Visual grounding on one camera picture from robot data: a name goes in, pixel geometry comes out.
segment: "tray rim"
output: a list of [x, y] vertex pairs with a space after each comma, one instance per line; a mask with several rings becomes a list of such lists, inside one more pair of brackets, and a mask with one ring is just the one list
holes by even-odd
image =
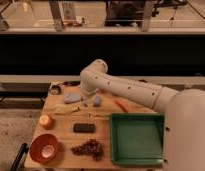
[[138, 117], [138, 118], [151, 118], [151, 119], [162, 119], [163, 120], [163, 129], [161, 130], [160, 128], [158, 128], [158, 131], [160, 132], [159, 135], [162, 135], [162, 137], [160, 137], [160, 139], [162, 138], [162, 141], [161, 141], [161, 145], [163, 146], [163, 132], [164, 132], [164, 115], [163, 114], [160, 114], [160, 113], [111, 113], [111, 115], [109, 116], [109, 127], [110, 127], [110, 159], [111, 159], [111, 162], [113, 164], [116, 164], [116, 165], [131, 165], [131, 166], [154, 166], [154, 167], [161, 167], [162, 166], [162, 163], [163, 163], [163, 158], [161, 158], [161, 163], [157, 163], [155, 164], [159, 158], [154, 158], [154, 159], [137, 159], [137, 160], [142, 160], [142, 163], [139, 163], [139, 162], [136, 162], [134, 163], [134, 161], [132, 160], [132, 162], [125, 162], [125, 161], [119, 161], [119, 160], [115, 160], [115, 150], [112, 150], [115, 148], [114, 146], [114, 139], [115, 139], [115, 136], [114, 135], [114, 131], [112, 130], [113, 128], [113, 119], [114, 117], [129, 117], [129, 118], [133, 118], [133, 117]]

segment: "bowl rim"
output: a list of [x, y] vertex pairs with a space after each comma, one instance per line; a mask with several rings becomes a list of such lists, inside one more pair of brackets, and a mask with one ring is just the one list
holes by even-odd
[[[40, 152], [41, 159], [39, 159], [38, 157], [34, 156], [34, 153], [33, 153], [33, 151], [35, 150], [35, 143], [46, 136], [49, 136], [50, 138], [55, 140], [55, 144], [48, 144], [48, 145], [52, 145], [54, 147], [54, 151], [53, 151], [52, 155], [47, 157], [47, 158], [43, 157], [43, 155]], [[45, 163], [51, 161], [56, 156], [58, 149], [59, 149], [59, 142], [58, 142], [56, 136], [54, 136], [53, 134], [49, 134], [49, 133], [41, 134], [33, 139], [32, 143], [30, 145], [30, 148], [29, 148], [29, 155], [33, 161], [41, 163], [41, 164], [45, 164]]]

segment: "blue object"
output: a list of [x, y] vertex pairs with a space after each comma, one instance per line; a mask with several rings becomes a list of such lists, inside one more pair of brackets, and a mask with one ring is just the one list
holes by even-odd
[[101, 106], [101, 98], [100, 98], [100, 96], [95, 96], [93, 106], [94, 107], [100, 107]]
[[65, 103], [74, 103], [82, 100], [82, 96], [80, 94], [76, 93], [69, 93], [65, 98], [64, 102]]

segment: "floor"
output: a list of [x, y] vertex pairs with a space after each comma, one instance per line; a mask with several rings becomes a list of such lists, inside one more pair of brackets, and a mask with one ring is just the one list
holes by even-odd
[[[13, 28], [53, 27], [50, 6], [46, 1], [31, 1], [25, 6], [23, 1], [11, 4], [3, 16]], [[205, 0], [189, 0], [189, 4], [181, 6], [177, 10], [173, 7], [159, 8], [159, 14], [151, 18], [151, 28], [205, 28]], [[84, 17], [86, 27], [104, 27], [106, 7], [104, 2], [78, 2], [74, 3], [75, 13], [78, 17]]]
[[39, 99], [6, 98], [0, 104], [0, 171], [10, 169], [22, 143], [30, 144], [41, 108]]

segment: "cable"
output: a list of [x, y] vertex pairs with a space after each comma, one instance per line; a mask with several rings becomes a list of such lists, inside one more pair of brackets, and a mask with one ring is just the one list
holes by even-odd
[[205, 17], [188, 1], [188, 5], [200, 16], [205, 20]]
[[176, 16], [176, 12], [177, 12], [178, 6], [174, 7], [174, 9], [175, 9], [174, 15], [173, 15], [173, 17], [170, 18], [171, 27], [173, 26], [173, 22], [174, 22], [174, 20], [175, 20], [175, 16]]

